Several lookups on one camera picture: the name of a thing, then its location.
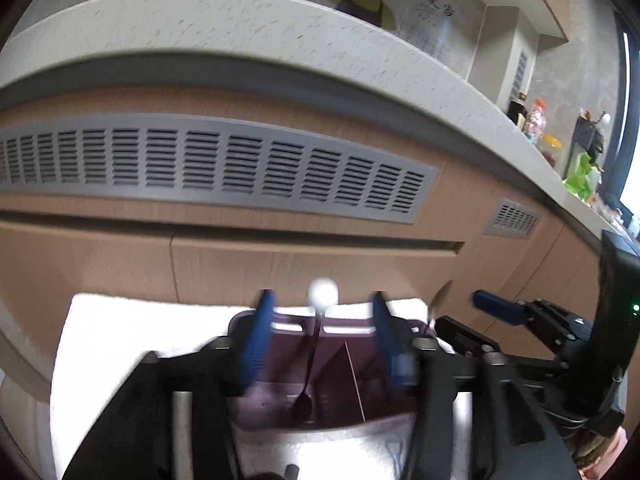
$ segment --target spoon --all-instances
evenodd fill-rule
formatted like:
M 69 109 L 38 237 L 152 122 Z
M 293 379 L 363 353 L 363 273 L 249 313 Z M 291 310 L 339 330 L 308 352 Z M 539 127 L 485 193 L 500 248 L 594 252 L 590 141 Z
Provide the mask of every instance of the spoon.
M 329 278 L 318 278 L 313 280 L 307 292 L 309 304 L 316 310 L 316 322 L 314 324 L 313 341 L 309 357 L 306 361 L 305 384 L 302 392 L 299 394 L 296 402 L 293 403 L 291 417 L 296 424 L 308 422 L 313 413 L 313 402 L 306 392 L 309 386 L 309 378 L 311 370 L 314 367 L 314 359 L 316 357 L 316 349 L 318 348 L 318 340 L 320 339 L 320 328 L 322 327 L 322 319 L 328 307 L 338 303 L 338 286 Z

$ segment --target white ball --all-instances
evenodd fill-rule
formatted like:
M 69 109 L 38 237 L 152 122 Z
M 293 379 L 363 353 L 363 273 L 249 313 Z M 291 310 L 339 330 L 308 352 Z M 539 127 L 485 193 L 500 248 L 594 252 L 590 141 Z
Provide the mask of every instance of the white ball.
M 338 286 L 330 278 L 318 278 L 309 285 L 306 298 L 316 310 L 326 310 L 338 304 Z

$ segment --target kitchen counter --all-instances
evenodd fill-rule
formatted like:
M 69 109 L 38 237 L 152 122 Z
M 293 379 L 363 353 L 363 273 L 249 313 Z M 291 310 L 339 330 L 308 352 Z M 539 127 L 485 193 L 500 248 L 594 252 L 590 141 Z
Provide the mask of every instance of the kitchen counter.
M 190 71 L 180 70 L 185 62 Z M 238 70 L 216 70 L 223 62 Z M 128 70 L 118 69 L 122 63 Z M 401 133 L 523 189 L 594 247 L 610 229 L 479 91 L 403 40 L 327 7 L 303 0 L 91 0 L 33 25 L 0 53 L 0 108 L 114 82 L 240 85 L 395 122 Z M 424 117 L 440 127 L 421 127 Z

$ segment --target yellow object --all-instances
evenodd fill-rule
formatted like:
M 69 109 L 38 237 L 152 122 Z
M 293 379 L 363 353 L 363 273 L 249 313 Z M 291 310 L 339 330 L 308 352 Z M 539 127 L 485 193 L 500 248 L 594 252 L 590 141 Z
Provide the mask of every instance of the yellow object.
M 516 125 L 518 129 L 524 131 L 524 125 L 527 122 L 527 119 L 523 114 L 518 114 L 518 124 Z
M 555 137 L 550 136 L 549 134 L 543 134 L 542 140 L 544 141 L 545 144 L 548 144 L 552 148 L 556 148 L 558 150 L 562 149 L 562 142 L 560 142 Z

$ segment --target white countertop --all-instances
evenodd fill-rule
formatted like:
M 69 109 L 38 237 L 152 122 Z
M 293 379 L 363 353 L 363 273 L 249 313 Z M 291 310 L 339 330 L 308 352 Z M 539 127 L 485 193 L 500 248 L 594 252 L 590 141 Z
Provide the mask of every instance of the white countertop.
M 0 88 L 81 60 L 148 52 L 251 58 L 376 92 L 491 150 L 598 238 L 610 229 L 566 191 L 502 111 L 456 73 L 380 28 L 303 0 L 91 0 L 9 41 L 0 53 Z

